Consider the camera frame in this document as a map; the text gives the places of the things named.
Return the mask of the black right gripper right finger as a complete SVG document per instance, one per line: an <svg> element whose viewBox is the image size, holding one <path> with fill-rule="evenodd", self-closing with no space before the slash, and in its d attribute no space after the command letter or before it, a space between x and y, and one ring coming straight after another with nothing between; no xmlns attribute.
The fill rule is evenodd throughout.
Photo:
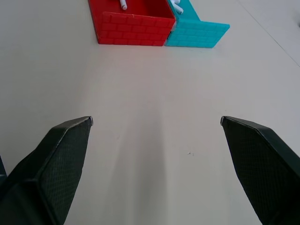
<svg viewBox="0 0 300 225"><path fill-rule="evenodd" d="M263 225L300 223L300 158L269 127L220 121L237 177Z"/></svg>

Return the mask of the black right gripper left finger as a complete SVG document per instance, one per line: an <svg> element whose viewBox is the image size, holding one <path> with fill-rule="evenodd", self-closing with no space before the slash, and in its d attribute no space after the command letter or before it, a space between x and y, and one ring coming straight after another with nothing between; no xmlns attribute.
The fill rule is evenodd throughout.
<svg viewBox="0 0 300 225"><path fill-rule="evenodd" d="M0 165L2 225L62 225L85 161L91 116L54 126L10 174Z"/></svg>

